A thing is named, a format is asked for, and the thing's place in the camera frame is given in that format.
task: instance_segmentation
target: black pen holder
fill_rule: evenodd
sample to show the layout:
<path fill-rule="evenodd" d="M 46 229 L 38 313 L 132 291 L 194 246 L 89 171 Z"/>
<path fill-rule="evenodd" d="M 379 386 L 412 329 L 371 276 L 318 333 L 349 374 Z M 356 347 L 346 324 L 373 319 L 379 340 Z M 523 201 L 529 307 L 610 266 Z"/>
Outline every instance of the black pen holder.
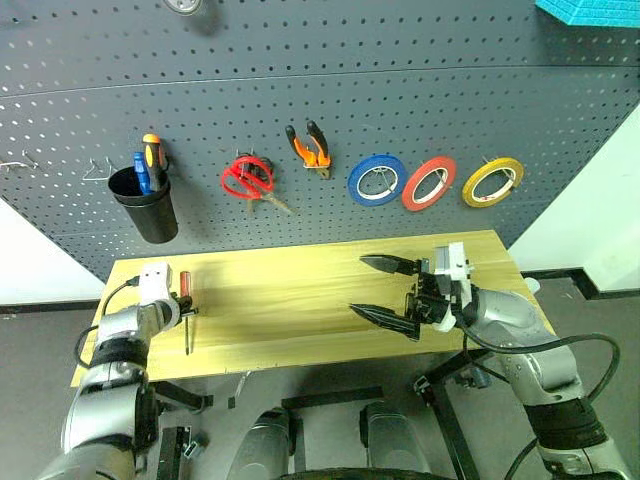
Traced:
<path fill-rule="evenodd" d="M 149 243 L 166 243 L 178 234 L 178 222 L 171 203 L 171 183 L 165 172 L 160 190 L 143 195 L 133 167 L 124 168 L 109 178 L 109 189 Z"/>

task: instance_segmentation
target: wooden tabletop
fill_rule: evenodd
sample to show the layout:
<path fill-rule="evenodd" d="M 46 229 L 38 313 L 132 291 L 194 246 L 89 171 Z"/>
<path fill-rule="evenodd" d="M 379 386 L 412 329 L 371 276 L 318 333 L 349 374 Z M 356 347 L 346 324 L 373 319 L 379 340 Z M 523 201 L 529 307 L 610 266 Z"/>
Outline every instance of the wooden tabletop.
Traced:
<path fill-rule="evenodd" d="M 537 306 L 492 230 L 118 260 L 102 302 L 106 294 L 139 274 L 145 263 L 166 261 L 171 265 L 172 291 L 179 291 L 180 272 L 191 272 L 192 296 L 199 309 L 189 321 L 192 353 L 185 355 L 183 324 L 154 337 L 148 364 L 152 381 L 455 351 L 461 348 L 459 331 L 445 334 L 423 326 L 421 340 L 412 342 L 372 325 L 348 305 L 373 303 L 402 314 L 405 294 L 416 278 L 376 271 L 360 262 L 360 255 L 385 253 L 433 261 L 436 246 L 456 241 L 464 242 L 475 267 L 474 284 L 521 293 Z M 134 303 L 136 289 L 126 288 L 111 300 L 108 312 Z M 94 323 L 99 316 L 96 313 Z M 87 361 L 94 333 L 83 350 Z M 78 385 L 83 373 L 84 369 L 76 369 L 72 386 Z"/>

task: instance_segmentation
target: scissors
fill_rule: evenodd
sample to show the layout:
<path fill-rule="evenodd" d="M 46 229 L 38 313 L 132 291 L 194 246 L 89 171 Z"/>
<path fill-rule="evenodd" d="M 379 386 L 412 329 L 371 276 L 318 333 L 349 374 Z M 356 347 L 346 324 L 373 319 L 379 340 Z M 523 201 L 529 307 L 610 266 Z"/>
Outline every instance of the scissors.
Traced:
<path fill-rule="evenodd" d="M 241 155 L 235 159 L 233 164 L 225 168 L 220 177 L 220 184 L 225 192 L 237 198 L 244 198 L 249 202 L 253 200 L 266 200 L 280 207 L 287 213 L 293 211 L 282 200 L 278 200 L 273 194 L 275 182 L 273 180 L 272 169 L 266 164 L 266 159 L 261 159 L 253 155 Z M 237 190 L 227 183 L 227 179 L 232 177 L 244 191 Z"/>

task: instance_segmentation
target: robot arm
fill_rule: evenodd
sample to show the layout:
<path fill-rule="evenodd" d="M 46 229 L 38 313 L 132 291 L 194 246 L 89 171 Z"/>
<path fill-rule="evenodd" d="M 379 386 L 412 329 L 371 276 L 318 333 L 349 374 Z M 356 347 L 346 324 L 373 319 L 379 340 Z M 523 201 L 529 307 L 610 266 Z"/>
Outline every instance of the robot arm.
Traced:
<path fill-rule="evenodd" d="M 610 475 L 607 478 L 632 479 L 591 407 L 603 384 L 585 395 L 573 352 L 564 345 L 567 339 L 555 347 L 547 345 L 559 339 L 546 330 L 525 297 L 472 285 L 472 268 L 462 243 L 436 249 L 433 274 L 426 259 L 386 255 L 361 259 L 387 273 L 418 274 L 418 282 L 407 294 L 404 316 L 376 305 L 351 305 L 356 313 L 412 340 L 419 339 L 425 323 L 442 332 L 456 326 L 480 346 L 498 353 L 536 434 L 547 470 L 560 478 L 602 473 Z M 605 339 L 600 334 L 586 337 Z"/>
<path fill-rule="evenodd" d="M 158 411 L 146 373 L 151 339 L 180 322 L 190 298 L 169 292 L 171 269 L 147 264 L 140 304 L 100 320 L 93 357 L 73 400 L 64 430 L 64 454 L 38 480 L 132 480 L 136 459 L 158 438 Z"/>

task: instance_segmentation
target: pliers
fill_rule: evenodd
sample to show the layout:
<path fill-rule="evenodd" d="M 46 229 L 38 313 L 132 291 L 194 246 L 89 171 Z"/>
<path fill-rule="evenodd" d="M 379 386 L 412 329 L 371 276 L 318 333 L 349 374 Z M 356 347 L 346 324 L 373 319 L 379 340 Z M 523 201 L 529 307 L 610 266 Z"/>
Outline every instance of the pliers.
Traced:
<path fill-rule="evenodd" d="M 307 122 L 307 133 L 318 147 L 318 153 L 309 150 L 298 137 L 296 131 L 291 125 L 285 128 L 287 138 L 291 144 L 293 151 L 304 161 L 304 168 L 313 168 L 323 179 L 327 180 L 331 176 L 329 167 L 331 166 L 331 157 L 329 156 L 329 148 L 324 134 L 316 125 L 316 122 L 309 120 Z"/>

